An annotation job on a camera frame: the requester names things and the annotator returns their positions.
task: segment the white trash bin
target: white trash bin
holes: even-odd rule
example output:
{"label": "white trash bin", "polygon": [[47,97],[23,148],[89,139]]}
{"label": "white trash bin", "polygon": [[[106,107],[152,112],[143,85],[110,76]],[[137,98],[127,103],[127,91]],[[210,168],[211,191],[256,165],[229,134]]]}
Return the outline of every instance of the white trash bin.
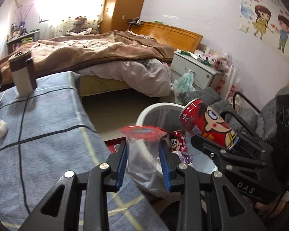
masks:
{"label": "white trash bin", "polygon": [[[175,103],[161,102],[148,106],[139,115],[136,125],[157,126],[171,133],[176,130],[185,132],[179,120],[179,114],[184,107]],[[199,150],[192,147],[190,136],[186,135],[187,150],[193,156],[193,166],[199,172],[211,174],[217,168],[213,161]],[[155,173],[130,173],[138,187],[151,193],[156,197],[167,198],[173,197],[164,186],[163,174],[159,160],[156,164]]]}

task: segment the floor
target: floor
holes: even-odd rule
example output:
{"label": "floor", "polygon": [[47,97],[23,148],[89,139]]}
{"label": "floor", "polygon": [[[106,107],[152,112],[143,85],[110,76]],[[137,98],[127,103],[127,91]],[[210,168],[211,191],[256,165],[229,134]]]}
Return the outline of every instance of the floor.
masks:
{"label": "floor", "polygon": [[82,98],[85,111],[103,141],[124,137],[120,128],[135,125],[142,110],[157,102],[159,98],[133,89]]}

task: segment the white thermos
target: white thermos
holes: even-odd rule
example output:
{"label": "white thermos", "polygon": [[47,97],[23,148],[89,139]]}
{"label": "white thermos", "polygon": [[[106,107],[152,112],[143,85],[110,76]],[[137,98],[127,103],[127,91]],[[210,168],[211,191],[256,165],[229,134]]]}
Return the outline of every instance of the white thermos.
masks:
{"label": "white thermos", "polygon": [[31,51],[21,51],[9,59],[13,82],[20,96],[31,94],[37,87]]}

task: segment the red can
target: red can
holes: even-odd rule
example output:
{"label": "red can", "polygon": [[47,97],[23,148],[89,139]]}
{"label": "red can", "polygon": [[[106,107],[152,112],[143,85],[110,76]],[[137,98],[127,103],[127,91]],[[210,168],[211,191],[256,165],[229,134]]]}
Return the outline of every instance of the red can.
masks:
{"label": "red can", "polygon": [[179,119],[192,136],[202,135],[227,149],[232,148],[239,139],[224,119],[200,99],[188,103]]}
{"label": "red can", "polygon": [[181,151],[187,153],[184,132],[181,130],[169,134],[172,151]]}

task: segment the stuffed teddy bear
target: stuffed teddy bear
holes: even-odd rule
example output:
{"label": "stuffed teddy bear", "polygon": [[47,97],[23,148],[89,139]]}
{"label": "stuffed teddy bear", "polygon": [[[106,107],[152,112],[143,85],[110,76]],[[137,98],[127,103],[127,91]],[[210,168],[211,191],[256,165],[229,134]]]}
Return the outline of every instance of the stuffed teddy bear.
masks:
{"label": "stuffed teddy bear", "polygon": [[76,19],[75,26],[70,30],[70,32],[80,33],[82,31],[85,31],[88,28],[85,25],[87,18],[85,18],[85,17],[77,17],[75,19]]}

